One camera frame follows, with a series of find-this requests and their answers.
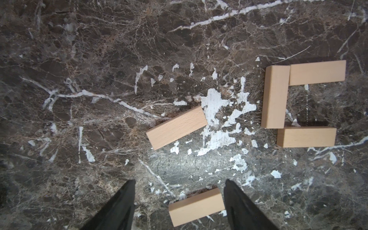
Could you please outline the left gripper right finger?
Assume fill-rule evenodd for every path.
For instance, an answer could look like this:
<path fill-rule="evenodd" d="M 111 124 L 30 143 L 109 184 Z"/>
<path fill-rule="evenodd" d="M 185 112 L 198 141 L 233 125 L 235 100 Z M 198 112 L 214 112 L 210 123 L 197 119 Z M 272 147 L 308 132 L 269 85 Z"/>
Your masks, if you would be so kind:
<path fill-rule="evenodd" d="M 278 227 L 232 180 L 227 179 L 225 182 L 224 199 L 232 230 L 278 230 Z"/>

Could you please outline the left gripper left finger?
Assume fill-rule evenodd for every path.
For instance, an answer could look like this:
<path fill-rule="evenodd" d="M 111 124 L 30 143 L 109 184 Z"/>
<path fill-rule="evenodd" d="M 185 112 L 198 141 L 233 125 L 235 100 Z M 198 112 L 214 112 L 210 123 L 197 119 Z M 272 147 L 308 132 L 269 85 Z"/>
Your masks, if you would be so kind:
<path fill-rule="evenodd" d="M 130 230 L 134 216 L 135 180 L 128 180 L 83 230 Z"/>

